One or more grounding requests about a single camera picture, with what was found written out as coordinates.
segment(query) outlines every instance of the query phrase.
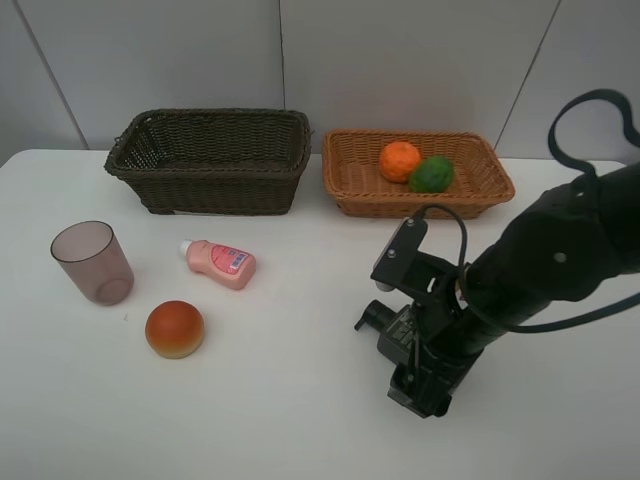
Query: white table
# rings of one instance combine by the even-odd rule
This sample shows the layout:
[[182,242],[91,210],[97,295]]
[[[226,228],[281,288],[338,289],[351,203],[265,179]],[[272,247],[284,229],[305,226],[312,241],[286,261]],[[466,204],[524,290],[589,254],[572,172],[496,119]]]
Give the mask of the white table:
[[[282,217],[153,216],[102,168],[105,152],[27,151],[0,169],[0,478],[35,479],[637,479],[640,310],[492,344],[449,414],[421,420],[387,398],[394,366],[377,334],[353,324],[379,292],[371,268],[395,220],[349,218],[312,158]],[[507,222],[574,173],[505,160],[509,204],[468,223],[469,259]],[[601,173],[618,168],[599,163]],[[49,255],[78,221],[111,224],[133,267],[131,296],[87,302]],[[254,253],[240,292],[191,274],[185,238]],[[459,232],[432,223],[422,249],[456,258]],[[640,276],[606,282],[584,312],[635,293]],[[159,303],[203,313],[189,358],[158,357],[144,325]]]

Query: dark brown wicker basket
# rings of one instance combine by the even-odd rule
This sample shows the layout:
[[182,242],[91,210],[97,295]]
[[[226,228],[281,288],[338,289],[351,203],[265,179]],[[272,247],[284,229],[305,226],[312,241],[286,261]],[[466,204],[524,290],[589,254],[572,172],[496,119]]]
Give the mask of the dark brown wicker basket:
[[279,215],[310,154],[309,121],[288,110],[151,110],[116,139],[105,169],[151,213]]

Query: bottle cap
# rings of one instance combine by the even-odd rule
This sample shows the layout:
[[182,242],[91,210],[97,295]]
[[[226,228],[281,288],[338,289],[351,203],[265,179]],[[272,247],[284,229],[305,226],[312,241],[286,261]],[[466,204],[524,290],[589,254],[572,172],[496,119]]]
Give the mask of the bottle cap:
[[180,248],[178,248],[178,252],[181,257],[187,258],[187,250],[189,250],[189,245],[191,245],[192,243],[193,243],[193,240],[187,239],[180,244]]

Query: pink bottle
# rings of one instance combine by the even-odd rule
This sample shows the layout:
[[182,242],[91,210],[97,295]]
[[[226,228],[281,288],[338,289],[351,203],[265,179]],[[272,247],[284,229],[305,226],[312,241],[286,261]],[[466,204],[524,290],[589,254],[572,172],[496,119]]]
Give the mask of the pink bottle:
[[250,253],[206,240],[185,240],[180,244],[180,254],[192,272],[204,273],[234,290],[243,289],[256,272],[256,257]]

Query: bottle label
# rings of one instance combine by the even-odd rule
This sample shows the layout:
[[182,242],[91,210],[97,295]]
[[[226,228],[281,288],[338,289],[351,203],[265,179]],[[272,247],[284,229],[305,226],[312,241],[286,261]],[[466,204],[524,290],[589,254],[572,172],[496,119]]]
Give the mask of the bottle label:
[[247,252],[223,245],[216,245],[211,249],[211,263],[218,270],[229,275],[236,275],[248,257],[249,254]]

